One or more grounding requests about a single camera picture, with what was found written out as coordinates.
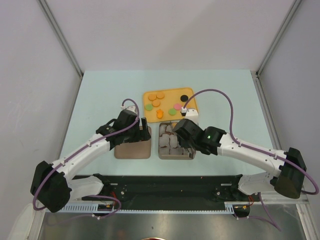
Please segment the black sandwich cookie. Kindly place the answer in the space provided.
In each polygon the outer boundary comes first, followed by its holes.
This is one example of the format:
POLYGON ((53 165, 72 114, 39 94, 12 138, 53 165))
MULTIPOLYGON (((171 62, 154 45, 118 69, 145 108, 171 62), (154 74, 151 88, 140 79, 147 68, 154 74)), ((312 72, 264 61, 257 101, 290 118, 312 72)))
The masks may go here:
POLYGON ((186 94, 180 96, 180 101, 186 103, 189 100, 189 97, 186 94))

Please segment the tan biscuit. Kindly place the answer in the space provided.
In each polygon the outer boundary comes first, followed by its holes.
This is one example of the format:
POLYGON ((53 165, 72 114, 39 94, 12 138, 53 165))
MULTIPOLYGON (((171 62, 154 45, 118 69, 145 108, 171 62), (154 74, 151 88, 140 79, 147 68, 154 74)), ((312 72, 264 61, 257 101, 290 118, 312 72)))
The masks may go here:
POLYGON ((165 94, 162 91, 159 91, 159 92, 156 93, 156 97, 158 99, 163 99, 165 97, 165 94))
POLYGON ((147 98, 150 100, 150 101, 154 101, 157 99, 157 95, 154 94, 154 93, 150 93, 147 98))
POLYGON ((161 104, 161 101, 159 99, 155 99, 155 100, 152 101, 152 106, 155 107, 155 108, 159 107, 160 104, 161 104))

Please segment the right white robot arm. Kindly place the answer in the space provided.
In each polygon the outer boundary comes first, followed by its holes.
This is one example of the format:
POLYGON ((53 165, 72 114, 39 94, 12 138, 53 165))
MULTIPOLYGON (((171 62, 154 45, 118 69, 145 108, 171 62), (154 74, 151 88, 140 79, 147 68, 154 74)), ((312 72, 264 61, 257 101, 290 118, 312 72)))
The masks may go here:
POLYGON ((201 129, 190 119, 180 120, 173 128, 180 145, 205 155, 225 156, 243 161, 265 173, 243 175, 230 188, 231 196, 242 201, 248 195, 275 190, 278 194, 298 199, 302 193, 307 167, 301 152, 267 149, 233 139, 231 134, 213 126, 201 129))

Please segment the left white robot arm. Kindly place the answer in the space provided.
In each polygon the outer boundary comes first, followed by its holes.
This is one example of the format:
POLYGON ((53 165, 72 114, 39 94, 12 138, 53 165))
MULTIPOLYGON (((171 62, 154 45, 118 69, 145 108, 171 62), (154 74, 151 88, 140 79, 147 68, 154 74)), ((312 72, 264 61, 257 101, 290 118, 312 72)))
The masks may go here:
POLYGON ((78 178, 76 175, 95 159, 126 143, 140 143, 151 139, 146 118, 133 110, 122 110, 100 126, 95 134, 72 153, 48 163, 40 162, 34 172, 30 192, 35 211, 60 211, 69 201, 82 198, 110 197, 108 180, 99 173, 78 178))

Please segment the gold tin lid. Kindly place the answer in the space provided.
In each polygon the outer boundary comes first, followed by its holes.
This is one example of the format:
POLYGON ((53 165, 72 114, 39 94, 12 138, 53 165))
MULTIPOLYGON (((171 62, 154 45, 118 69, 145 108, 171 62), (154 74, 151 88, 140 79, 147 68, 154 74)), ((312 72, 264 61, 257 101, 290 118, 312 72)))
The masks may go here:
POLYGON ((151 156, 152 139, 123 143, 114 148, 114 157, 120 160, 143 160, 151 156))

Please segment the gold cookie tin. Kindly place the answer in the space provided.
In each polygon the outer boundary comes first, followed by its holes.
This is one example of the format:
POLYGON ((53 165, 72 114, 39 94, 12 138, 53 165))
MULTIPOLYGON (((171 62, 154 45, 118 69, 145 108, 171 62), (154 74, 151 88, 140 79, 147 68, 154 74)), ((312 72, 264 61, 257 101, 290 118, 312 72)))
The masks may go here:
POLYGON ((177 122, 162 122, 158 127, 158 156, 162 160, 193 160, 196 152, 192 148, 184 148, 173 131, 177 122))

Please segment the green cookie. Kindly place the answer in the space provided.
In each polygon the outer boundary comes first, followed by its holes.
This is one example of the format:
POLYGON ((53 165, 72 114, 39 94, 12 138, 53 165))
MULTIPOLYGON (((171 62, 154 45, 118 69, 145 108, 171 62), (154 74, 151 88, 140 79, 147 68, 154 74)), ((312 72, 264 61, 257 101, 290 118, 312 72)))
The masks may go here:
POLYGON ((153 109, 153 105, 149 103, 149 104, 146 104, 144 108, 146 111, 151 111, 153 109))
POLYGON ((174 116, 174 115, 177 114, 177 111, 176 111, 174 108, 170 108, 170 109, 168 110, 168 114, 171 115, 171 116, 174 116))

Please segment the orange fish cookie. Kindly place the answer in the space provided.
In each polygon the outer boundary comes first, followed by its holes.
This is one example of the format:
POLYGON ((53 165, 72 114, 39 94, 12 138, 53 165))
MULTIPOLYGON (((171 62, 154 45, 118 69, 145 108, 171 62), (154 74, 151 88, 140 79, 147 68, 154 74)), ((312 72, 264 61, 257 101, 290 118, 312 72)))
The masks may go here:
POLYGON ((164 116, 164 111, 163 111, 162 109, 156 110, 156 117, 157 117, 158 119, 162 119, 163 116, 164 116))

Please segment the green cookie centre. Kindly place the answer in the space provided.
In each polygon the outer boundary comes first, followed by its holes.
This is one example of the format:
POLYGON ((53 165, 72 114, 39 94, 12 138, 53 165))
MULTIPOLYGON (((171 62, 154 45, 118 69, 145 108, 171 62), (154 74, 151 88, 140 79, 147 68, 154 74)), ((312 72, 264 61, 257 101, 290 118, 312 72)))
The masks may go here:
POLYGON ((168 110, 168 114, 171 115, 171 116, 174 116, 174 115, 177 114, 177 111, 176 111, 174 108, 170 108, 170 109, 168 110))

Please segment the pink sandwich cookie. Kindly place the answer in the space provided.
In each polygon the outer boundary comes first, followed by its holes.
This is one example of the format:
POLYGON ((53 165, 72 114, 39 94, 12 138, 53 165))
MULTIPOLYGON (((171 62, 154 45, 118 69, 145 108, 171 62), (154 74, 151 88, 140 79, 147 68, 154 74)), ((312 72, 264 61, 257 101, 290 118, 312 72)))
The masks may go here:
POLYGON ((176 103, 176 104, 174 104, 173 108, 174 108, 175 110, 177 110, 177 111, 180 111, 181 108, 182 108, 182 105, 179 104, 179 103, 176 103))

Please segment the yellow plastic tray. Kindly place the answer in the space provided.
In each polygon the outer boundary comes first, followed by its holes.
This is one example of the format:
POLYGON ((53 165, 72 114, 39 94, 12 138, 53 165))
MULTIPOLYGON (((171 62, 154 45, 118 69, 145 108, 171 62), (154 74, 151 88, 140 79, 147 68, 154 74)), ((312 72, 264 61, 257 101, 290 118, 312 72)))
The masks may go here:
POLYGON ((147 91, 142 96, 143 102, 143 112, 144 117, 146 118, 148 123, 159 123, 159 122, 170 122, 177 121, 183 118, 180 111, 176 110, 176 115, 169 115, 168 110, 174 108, 174 104, 181 104, 181 108, 186 106, 187 109, 198 109, 196 100, 190 99, 194 95, 194 91, 190 87, 182 87, 182 88, 171 88, 171 89, 163 89, 163 90, 153 90, 147 91), (152 101, 148 99, 149 94, 156 94, 157 92, 163 92, 164 98, 158 99, 160 100, 159 107, 153 107, 151 111, 145 110, 145 105, 152 104, 152 101), (181 95, 187 95, 189 97, 187 102, 182 102, 180 100, 181 95), (158 119, 156 116, 156 110, 163 110, 163 118, 158 119))

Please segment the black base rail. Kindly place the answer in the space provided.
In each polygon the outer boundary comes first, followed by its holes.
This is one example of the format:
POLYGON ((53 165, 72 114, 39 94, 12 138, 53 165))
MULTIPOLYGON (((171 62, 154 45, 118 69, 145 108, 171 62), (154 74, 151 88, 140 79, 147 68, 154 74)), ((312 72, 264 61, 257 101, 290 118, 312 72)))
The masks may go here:
POLYGON ((226 202, 257 203, 255 194, 238 190, 240 175, 221 176, 130 176, 95 174, 104 187, 98 193, 116 197, 122 210, 214 211, 226 202))

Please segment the right aluminium frame post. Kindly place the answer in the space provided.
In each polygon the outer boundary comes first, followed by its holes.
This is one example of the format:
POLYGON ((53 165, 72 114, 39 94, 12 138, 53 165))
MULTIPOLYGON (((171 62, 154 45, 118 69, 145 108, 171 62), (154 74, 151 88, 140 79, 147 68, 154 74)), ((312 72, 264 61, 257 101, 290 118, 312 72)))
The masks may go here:
POLYGON ((294 0, 286 13, 282 23, 280 24, 279 29, 277 30, 269 48, 267 49, 267 52, 265 53, 261 63, 259 64, 257 70, 255 71, 255 75, 257 77, 260 77, 263 73, 266 65, 270 61, 273 53, 275 52, 277 46, 279 45, 280 41, 282 40, 283 36, 285 35, 287 29, 289 28, 291 22, 293 21, 296 13, 298 12, 301 4, 303 3, 303 0, 294 0))

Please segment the aluminium frame post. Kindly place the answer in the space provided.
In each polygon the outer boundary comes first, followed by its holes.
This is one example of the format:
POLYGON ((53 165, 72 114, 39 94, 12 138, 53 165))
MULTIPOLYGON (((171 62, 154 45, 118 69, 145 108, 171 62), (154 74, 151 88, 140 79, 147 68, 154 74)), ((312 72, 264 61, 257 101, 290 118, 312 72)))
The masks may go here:
POLYGON ((53 30, 53 33, 55 34, 60 46, 62 47, 62 50, 64 51, 66 57, 68 58, 70 64, 72 65, 73 69, 77 73, 80 79, 83 78, 84 72, 82 71, 80 64, 71 48, 69 45, 53 11, 51 10, 48 2, 46 0, 37 0, 36 1, 43 12, 45 18, 48 21, 49 26, 53 30))
POLYGON ((303 0, 294 0, 286 13, 282 23, 280 24, 279 29, 277 30, 269 48, 267 49, 267 52, 265 53, 261 63, 259 64, 257 70, 255 71, 255 75, 257 77, 260 77, 263 73, 266 65, 270 61, 273 53, 275 52, 277 46, 279 45, 280 41, 282 40, 283 36, 285 35, 287 29, 289 28, 291 22, 293 21, 296 13, 298 12, 301 4, 303 3, 303 0))

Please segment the left aluminium frame post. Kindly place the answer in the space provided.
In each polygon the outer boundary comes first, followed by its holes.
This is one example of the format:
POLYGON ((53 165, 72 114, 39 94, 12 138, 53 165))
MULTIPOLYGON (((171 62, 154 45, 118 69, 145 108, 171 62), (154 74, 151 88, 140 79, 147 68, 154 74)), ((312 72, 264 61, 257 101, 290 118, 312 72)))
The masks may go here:
POLYGON ((71 48, 69 45, 53 11, 51 10, 48 2, 46 0, 37 0, 36 1, 43 12, 45 18, 48 21, 49 26, 53 30, 53 33, 55 34, 60 46, 62 47, 62 50, 64 51, 66 57, 68 58, 70 64, 72 65, 73 69, 77 73, 80 79, 83 78, 84 72, 82 71, 80 64, 71 48))

